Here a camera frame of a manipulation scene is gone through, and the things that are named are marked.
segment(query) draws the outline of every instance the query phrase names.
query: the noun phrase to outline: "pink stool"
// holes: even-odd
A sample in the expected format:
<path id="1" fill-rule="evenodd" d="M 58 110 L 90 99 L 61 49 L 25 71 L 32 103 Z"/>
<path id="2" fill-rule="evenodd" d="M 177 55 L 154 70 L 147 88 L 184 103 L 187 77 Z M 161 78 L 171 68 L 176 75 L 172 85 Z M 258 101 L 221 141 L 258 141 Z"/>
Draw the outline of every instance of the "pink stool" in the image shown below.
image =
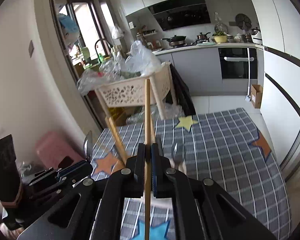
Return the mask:
<path id="1" fill-rule="evenodd" d="M 36 143 L 35 151 L 46 168 L 66 168 L 83 160 L 83 158 L 54 131 L 46 133 Z"/>

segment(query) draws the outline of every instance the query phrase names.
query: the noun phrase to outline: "rice cooker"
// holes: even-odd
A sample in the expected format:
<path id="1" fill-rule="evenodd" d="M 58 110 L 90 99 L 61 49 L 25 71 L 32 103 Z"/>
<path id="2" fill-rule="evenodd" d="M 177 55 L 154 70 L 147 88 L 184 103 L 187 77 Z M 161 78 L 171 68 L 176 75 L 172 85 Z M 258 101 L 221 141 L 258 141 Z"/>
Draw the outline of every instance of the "rice cooker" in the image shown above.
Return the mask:
<path id="1" fill-rule="evenodd" d="M 261 36 L 260 30 L 253 29 L 251 38 L 252 38 L 253 43 L 262 45 L 262 36 Z"/>

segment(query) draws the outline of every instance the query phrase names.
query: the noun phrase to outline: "blue star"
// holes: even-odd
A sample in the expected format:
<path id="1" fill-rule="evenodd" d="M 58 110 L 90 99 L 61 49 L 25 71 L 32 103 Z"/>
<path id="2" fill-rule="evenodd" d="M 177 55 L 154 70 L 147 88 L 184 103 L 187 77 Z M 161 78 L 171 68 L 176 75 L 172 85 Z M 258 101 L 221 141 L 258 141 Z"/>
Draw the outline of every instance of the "blue star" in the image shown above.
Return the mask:
<path id="1" fill-rule="evenodd" d="M 150 227 L 150 240 L 168 240 L 166 238 L 168 233 L 170 220 L 167 222 L 157 226 L 157 227 Z M 138 232 L 139 234 L 132 238 L 131 240 L 144 240 L 145 239 L 145 224 L 138 220 Z"/>

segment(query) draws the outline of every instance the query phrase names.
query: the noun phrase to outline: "blue checkered tablecloth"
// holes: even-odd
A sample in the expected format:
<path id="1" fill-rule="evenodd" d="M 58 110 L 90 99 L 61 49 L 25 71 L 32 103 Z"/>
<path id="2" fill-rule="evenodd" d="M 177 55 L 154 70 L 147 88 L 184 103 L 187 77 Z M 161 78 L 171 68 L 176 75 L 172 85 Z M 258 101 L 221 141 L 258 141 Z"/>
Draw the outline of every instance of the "blue checkered tablecloth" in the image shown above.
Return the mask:
<path id="1" fill-rule="evenodd" d="M 156 121 L 155 132 L 161 137 L 165 157 L 170 157 L 175 140 L 186 147 L 187 176 L 202 180 L 212 178 L 236 201 L 256 217 L 278 239 L 287 239 L 292 221 L 285 182 L 271 153 L 265 161 L 259 147 L 251 143 L 258 139 L 258 130 L 243 108 L 193 116 L 199 123 L 190 132 L 174 129 L 178 119 Z M 145 140 L 144 125 L 137 123 L 117 127 L 128 155 L 137 154 L 138 143 Z M 104 147 L 114 145 L 111 132 L 105 129 L 95 146 L 95 159 L 106 156 Z M 101 172 L 92 176 L 99 180 L 108 177 Z M 131 239 L 138 234 L 138 220 L 144 221 L 144 204 L 125 199 L 121 238 Z M 173 212 L 169 208 L 151 207 L 151 226 L 170 221 L 166 237 L 175 239 Z"/>

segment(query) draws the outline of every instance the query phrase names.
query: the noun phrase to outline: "faucet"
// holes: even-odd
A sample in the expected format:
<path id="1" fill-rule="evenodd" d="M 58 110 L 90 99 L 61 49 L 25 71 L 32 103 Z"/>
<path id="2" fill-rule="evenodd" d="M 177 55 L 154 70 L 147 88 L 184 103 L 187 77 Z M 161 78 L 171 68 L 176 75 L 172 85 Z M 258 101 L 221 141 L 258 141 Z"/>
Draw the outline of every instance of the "faucet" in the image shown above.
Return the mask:
<path id="1" fill-rule="evenodd" d="M 107 43 L 107 45 L 108 45 L 110 51 L 111 51 L 111 49 L 113 48 L 113 45 L 112 45 L 109 41 L 107 41 L 106 39 L 99 39 L 99 40 L 97 40 L 96 44 L 94 45 L 94 48 L 95 48 L 95 50 L 96 50 L 96 53 L 97 53 L 99 62 L 101 63 L 101 59 L 100 59 L 99 54 L 98 54 L 98 52 L 97 52 L 97 44 L 98 44 L 99 41 L 106 41 L 106 43 Z"/>

